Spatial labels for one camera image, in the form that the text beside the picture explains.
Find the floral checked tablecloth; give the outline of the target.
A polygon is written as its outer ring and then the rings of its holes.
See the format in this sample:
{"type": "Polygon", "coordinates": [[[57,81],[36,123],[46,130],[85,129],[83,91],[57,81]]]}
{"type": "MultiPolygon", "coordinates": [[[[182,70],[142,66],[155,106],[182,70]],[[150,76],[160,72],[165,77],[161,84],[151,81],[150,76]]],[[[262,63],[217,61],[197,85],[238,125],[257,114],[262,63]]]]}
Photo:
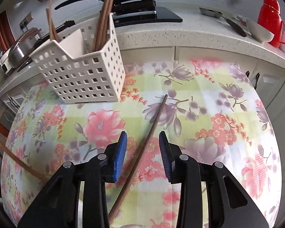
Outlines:
{"type": "Polygon", "coordinates": [[[164,103],[131,189],[113,227],[175,227],[180,186],[168,182],[159,148],[164,131],[196,161],[224,163],[270,227],[282,189],[279,148],[265,106],[230,62],[187,60],[128,65],[120,102],[65,104],[51,86],[32,87],[16,114],[6,147],[47,177],[66,161],[89,161],[127,133],[122,174],[106,185],[112,207],[164,103]]]}

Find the white cabinet door left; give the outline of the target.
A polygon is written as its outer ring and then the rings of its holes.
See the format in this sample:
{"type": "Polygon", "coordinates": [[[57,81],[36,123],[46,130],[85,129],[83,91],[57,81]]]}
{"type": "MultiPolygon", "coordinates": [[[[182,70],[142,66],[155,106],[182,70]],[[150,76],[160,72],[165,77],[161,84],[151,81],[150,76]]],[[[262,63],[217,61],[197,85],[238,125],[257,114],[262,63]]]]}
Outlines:
{"type": "Polygon", "coordinates": [[[1,100],[14,114],[17,114],[24,99],[25,95],[23,95],[23,93],[17,93],[14,95],[4,94],[1,97],[1,100]]]}

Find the beige perforated utensil caddy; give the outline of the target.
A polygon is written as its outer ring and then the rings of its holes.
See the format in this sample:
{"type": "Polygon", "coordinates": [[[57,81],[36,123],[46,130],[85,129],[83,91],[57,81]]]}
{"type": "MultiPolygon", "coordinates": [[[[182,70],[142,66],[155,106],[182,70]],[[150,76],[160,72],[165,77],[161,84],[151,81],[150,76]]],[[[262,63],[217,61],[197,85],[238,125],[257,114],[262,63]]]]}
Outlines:
{"type": "Polygon", "coordinates": [[[75,24],[47,40],[30,58],[53,90],[66,104],[116,102],[126,77],[114,21],[108,18],[108,40],[92,52],[98,18],[75,24]]]}

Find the silver electric griddle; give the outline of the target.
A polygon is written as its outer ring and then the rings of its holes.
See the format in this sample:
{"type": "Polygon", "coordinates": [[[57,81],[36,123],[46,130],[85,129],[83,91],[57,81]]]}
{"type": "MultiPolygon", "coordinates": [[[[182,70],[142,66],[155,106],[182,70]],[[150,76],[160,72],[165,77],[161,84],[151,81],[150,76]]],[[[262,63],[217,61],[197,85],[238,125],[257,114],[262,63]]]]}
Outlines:
{"type": "Polygon", "coordinates": [[[34,45],[40,39],[40,30],[32,27],[24,32],[16,42],[2,55],[0,65],[5,75],[20,67],[34,51],[34,45]]]}

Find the white bowl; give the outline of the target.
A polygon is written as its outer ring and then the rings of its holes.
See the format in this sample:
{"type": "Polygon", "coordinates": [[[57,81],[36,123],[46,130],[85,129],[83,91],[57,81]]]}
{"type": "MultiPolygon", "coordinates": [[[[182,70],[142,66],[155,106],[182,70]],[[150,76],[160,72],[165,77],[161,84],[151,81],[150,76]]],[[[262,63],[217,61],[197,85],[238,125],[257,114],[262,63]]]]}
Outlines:
{"type": "Polygon", "coordinates": [[[251,37],[258,42],[269,43],[274,38],[274,34],[260,24],[250,19],[246,20],[246,24],[249,32],[251,33],[251,37]]]}

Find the red thermos jug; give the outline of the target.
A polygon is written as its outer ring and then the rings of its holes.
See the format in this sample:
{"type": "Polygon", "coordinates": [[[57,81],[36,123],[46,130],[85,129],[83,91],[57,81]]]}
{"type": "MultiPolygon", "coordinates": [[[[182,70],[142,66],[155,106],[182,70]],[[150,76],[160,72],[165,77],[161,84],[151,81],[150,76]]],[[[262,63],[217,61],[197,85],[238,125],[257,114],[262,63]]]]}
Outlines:
{"type": "Polygon", "coordinates": [[[277,0],[263,0],[257,23],[274,34],[269,42],[272,46],[279,48],[282,41],[282,34],[285,31],[285,23],[281,18],[281,9],[277,0]]]}

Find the black gas stove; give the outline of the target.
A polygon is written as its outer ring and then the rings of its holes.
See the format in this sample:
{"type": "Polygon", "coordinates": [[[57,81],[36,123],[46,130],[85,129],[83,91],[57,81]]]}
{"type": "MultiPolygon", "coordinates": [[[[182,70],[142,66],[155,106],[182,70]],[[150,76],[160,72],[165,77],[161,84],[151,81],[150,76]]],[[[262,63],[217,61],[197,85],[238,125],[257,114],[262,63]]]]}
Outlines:
{"type": "Polygon", "coordinates": [[[154,0],[131,1],[112,7],[115,27],[148,23],[181,23],[183,19],[154,0]]]}

